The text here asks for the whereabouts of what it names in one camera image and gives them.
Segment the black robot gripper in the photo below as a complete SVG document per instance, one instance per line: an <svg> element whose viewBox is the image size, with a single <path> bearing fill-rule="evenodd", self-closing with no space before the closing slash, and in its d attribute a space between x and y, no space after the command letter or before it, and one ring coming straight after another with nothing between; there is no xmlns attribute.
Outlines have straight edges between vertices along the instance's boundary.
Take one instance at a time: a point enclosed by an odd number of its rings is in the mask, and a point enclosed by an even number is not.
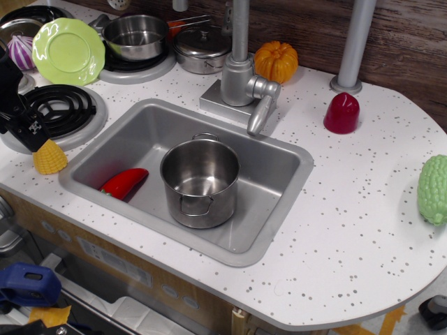
<svg viewBox="0 0 447 335"><path fill-rule="evenodd" d="M21 70L9 57L7 43L1 41L1 133L8 130L29 151L38 151L49 135L36 112L22 114L26 110L18 93L22 78Z"/></svg>

